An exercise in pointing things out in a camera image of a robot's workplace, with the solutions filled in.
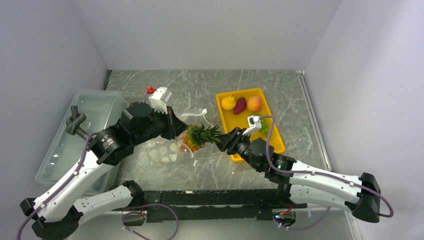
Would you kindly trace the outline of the orange toy pineapple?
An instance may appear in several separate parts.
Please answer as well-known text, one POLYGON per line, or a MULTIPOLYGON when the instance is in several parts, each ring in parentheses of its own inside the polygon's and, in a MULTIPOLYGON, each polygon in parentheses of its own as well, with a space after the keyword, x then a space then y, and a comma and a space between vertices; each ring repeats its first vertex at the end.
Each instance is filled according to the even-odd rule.
POLYGON ((195 152, 202 149, 206 143, 221 143, 219 136, 222 134, 218 126, 206 127, 203 123, 201 125, 190 124, 183 138, 183 143, 192 152, 195 152))

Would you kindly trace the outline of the yellow plastic tray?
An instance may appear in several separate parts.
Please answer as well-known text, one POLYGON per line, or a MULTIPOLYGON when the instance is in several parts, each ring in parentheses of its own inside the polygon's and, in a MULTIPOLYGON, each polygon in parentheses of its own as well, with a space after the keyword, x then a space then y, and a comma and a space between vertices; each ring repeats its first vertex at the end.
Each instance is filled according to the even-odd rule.
MULTIPOLYGON (((217 93, 215 95, 215 99, 217 102, 217 107, 218 107, 218 111, 221 118, 221 125, 225 133, 232 131, 235 127, 239 127, 241 129, 248 128, 249 127, 248 117, 254 114, 252 111, 248 109, 245 109, 240 114, 233 114, 231 110, 223 109, 221 106, 221 101, 222 99, 229 96, 234 96, 236 100, 238 100, 241 97, 244 97, 246 100, 249 100, 251 97, 258 97, 260 98, 261 111, 259 111, 257 114, 260 116, 269 116, 272 114, 269 108, 268 102, 266 100, 266 97, 261 88, 251 88, 251 89, 243 89, 243 90, 217 93)), ((274 147, 274 151, 276 153, 278 154, 284 153, 286 151, 286 148, 283 143, 283 139, 280 136, 279 130, 277 129, 277 125, 271 128, 271 124, 272 124, 271 118, 266 118, 263 120, 263 122, 266 123, 265 128, 269 131, 270 130, 272 131, 269 144, 272 147, 274 147)))

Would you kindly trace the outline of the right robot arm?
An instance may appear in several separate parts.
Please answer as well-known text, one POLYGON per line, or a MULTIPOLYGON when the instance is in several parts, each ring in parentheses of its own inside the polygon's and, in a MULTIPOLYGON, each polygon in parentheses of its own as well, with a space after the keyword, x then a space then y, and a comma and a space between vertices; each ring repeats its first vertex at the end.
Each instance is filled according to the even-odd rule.
POLYGON ((343 175, 312 167, 292 157, 275 153, 258 138, 250 141, 239 128, 217 136, 217 148, 228 155, 239 154, 255 171, 278 185, 276 203, 314 204, 350 212, 355 218, 378 223, 381 189, 374 175, 343 175))

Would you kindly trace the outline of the clear polka-dot zip bag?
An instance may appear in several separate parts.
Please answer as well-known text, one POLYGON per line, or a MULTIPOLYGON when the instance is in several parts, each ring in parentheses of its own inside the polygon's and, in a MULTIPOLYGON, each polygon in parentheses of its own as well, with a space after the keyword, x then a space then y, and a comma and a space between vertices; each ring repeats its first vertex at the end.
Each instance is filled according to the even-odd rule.
MULTIPOLYGON (((211 127, 206 119, 208 110, 206 108, 187 108, 178 118, 188 125, 204 125, 211 127)), ((193 158, 196 150, 191 150, 187 144, 183 143, 186 131, 178 138, 168 140, 160 136, 149 140, 143 144, 148 161, 155 167, 174 164, 186 158, 193 158)))

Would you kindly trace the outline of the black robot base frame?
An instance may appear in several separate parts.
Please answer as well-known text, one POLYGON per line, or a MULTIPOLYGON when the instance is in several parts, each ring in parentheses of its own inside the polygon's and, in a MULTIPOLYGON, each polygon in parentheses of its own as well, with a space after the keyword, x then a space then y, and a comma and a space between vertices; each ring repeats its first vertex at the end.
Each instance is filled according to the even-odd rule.
POLYGON ((147 223, 164 221, 254 219, 271 221, 280 211, 294 213, 305 203, 291 203, 279 198, 277 190, 146 190, 144 200, 120 211, 138 211, 147 223))

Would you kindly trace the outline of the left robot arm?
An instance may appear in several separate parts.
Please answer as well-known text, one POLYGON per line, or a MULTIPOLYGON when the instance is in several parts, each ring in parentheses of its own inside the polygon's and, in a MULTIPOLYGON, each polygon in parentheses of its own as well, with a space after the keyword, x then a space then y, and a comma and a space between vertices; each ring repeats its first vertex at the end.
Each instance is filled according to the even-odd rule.
POLYGON ((85 197, 84 193, 132 155, 136 146, 157 137, 174 140, 187 129, 170 106, 156 110, 144 102, 132 103, 116 124, 86 137, 80 159, 53 187, 20 203, 35 235, 43 240, 64 240, 80 225, 106 212, 141 208, 145 194, 133 180, 95 196, 85 197))

